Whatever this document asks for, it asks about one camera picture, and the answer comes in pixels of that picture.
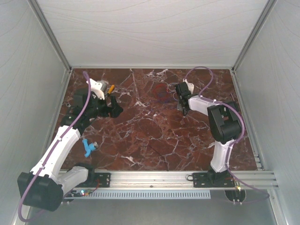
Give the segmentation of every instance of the red marble table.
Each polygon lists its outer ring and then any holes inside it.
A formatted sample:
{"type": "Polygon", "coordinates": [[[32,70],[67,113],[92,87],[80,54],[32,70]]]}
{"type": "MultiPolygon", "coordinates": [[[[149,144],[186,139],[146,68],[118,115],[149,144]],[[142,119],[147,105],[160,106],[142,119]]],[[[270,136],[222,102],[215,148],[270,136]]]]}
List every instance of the red marble table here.
{"type": "MultiPolygon", "coordinates": [[[[56,125],[56,131],[76,89],[87,87],[83,71],[94,80],[116,86],[116,96],[124,112],[116,119],[98,118],[82,135],[100,148],[86,158],[81,139],[67,156],[62,169],[78,162],[104,170],[207,170],[213,156],[214,139],[208,118],[190,111],[186,117],[176,109],[177,101],[166,92],[170,83],[181,82],[185,69],[75,69],[56,125]]],[[[203,93],[207,98],[237,101],[229,70],[213,70],[215,78],[203,93]]],[[[210,80],[207,70],[193,71],[187,80],[194,93],[210,80]]],[[[233,170],[256,170],[246,136],[232,150],[233,170]]]]}

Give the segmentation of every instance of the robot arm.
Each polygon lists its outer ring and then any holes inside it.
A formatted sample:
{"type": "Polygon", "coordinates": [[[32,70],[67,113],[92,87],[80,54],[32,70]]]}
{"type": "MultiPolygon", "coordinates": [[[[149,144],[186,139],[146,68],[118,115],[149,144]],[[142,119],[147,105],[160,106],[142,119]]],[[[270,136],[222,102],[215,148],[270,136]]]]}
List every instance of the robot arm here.
{"type": "MultiPolygon", "coordinates": [[[[192,94],[193,84],[186,80],[175,86],[179,97],[178,109],[186,115],[189,110],[198,111],[209,117],[210,131],[215,139],[215,149],[210,166],[214,173],[226,171],[226,155],[231,154],[232,147],[229,147],[234,142],[241,132],[241,124],[238,117],[227,107],[215,103],[215,100],[210,100],[202,96],[192,94]]],[[[234,102],[227,102],[233,108],[237,108],[234,102]]]]}
{"type": "Polygon", "coordinates": [[[42,171],[24,199],[25,205],[55,211],[66,193],[88,179],[90,167],[75,166],[61,176],[59,176],[59,171],[74,144],[94,119],[98,116],[116,118],[123,112],[115,96],[110,96],[112,106],[107,106],[104,95],[107,86],[105,82],[96,82],[90,79],[90,83],[91,95],[89,103],[79,120],[63,138],[60,138],[81,112],[88,96],[87,88],[78,89],[75,92],[73,96],[74,105],[70,107],[69,111],[63,117],[56,137],[41,160],[31,169],[30,173],[23,172],[18,177],[20,195],[23,196],[34,175],[42,168],[42,171]],[[46,164],[43,165],[52,149],[53,152],[46,164]]]}

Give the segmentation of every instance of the purple cable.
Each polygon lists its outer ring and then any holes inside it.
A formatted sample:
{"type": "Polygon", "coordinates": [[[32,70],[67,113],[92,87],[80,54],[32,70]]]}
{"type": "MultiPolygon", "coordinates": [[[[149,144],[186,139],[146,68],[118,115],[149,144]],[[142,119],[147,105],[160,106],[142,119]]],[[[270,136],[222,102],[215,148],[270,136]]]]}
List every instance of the purple cable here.
{"type": "Polygon", "coordinates": [[[234,142],[232,142],[229,146],[228,146],[228,151],[227,151],[227,155],[226,155],[226,163],[225,163],[225,167],[227,169],[227,171],[230,173],[230,175],[232,175],[233,178],[235,178],[238,182],[240,182],[241,184],[247,186],[248,188],[251,188],[255,191],[258,191],[260,193],[263,193],[264,195],[266,195],[264,198],[262,199],[257,199],[257,200],[253,200],[253,201],[249,201],[249,202],[245,202],[245,203],[242,203],[242,204],[251,204],[251,203],[257,203],[257,202],[261,202],[261,201],[264,201],[266,199],[268,199],[270,197],[270,194],[268,192],[265,192],[263,190],[260,190],[252,185],[249,185],[245,182],[243,182],[242,180],[240,180],[238,177],[236,177],[233,172],[229,169],[229,159],[230,159],[230,153],[231,153],[231,150],[232,150],[232,147],[235,143],[238,143],[244,136],[244,133],[245,133],[245,125],[244,125],[244,121],[242,119],[242,117],[240,116],[240,114],[233,108],[231,107],[230,105],[224,103],[224,102],[218,102],[216,101],[215,102],[216,104],[220,104],[220,105],[224,105],[225,107],[229,108],[231,111],[233,111],[237,117],[239,118],[240,120],[240,123],[241,123],[241,126],[242,126],[242,131],[241,131],[241,134],[239,136],[239,138],[237,140],[235,140],[234,142]]]}
{"type": "Polygon", "coordinates": [[[210,86],[212,80],[214,79],[214,73],[213,73],[212,70],[209,69],[208,67],[202,67],[202,66],[199,66],[199,67],[194,67],[194,68],[192,68],[190,71],[188,71],[188,73],[186,74],[186,76],[184,77],[184,79],[186,79],[187,76],[188,76],[194,69],[198,69],[198,68],[204,68],[204,69],[207,69],[207,70],[210,72],[210,75],[211,75],[211,79],[210,79],[209,83],[208,83],[204,88],[202,88],[202,90],[199,92],[199,96],[201,96],[202,92],[204,92],[204,90],[207,89],[208,86],[210,86]]]}
{"type": "MultiPolygon", "coordinates": [[[[84,110],[86,109],[86,107],[88,106],[88,103],[89,103],[89,100],[90,100],[90,77],[88,75],[88,73],[86,71],[83,72],[83,76],[84,78],[88,81],[88,84],[89,84],[89,91],[88,91],[88,97],[86,99],[86,102],[81,110],[81,112],[79,113],[79,115],[76,117],[76,119],[73,121],[73,123],[71,123],[71,125],[65,130],[64,133],[62,133],[62,135],[60,136],[60,138],[63,138],[66,133],[74,126],[74,124],[79,120],[79,118],[82,116],[82,114],[84,113],[84,110]]],[[[52,146],[51,150],[49,151],[48,155],[46,156],[44,162],[42,163],[42,166],[44,167],[48,161],[48,159],[50,158],[51,154],[53,153],[55,147],[58,145],[60,141],[57,140],[55,142],[55,144],[52,146]]],[[[40,168],[37,173],[34,175],[34,177],[32,178],[32,180],[30,181],[29,185],[27,186],[26,190],[24,191],[24,194],[19,202],[19,206],[18,206],[18,215],[19,215],[19,219],[22,221],[22,222],[31,222],[33,220],[35,220],[37,217],[39,217],[42,213],[45,212],[45,210],[41,210],[39,211],[33,218],[30,218],[30,219],[25,219],[23,216],[22,216],[22,205],[24,203],[24,200],[32,186],[32,184],[34,183],[34,181],[37,179],[37,177],[39,176],[39,174],[42,172],[43,168],[40,168]]]]}

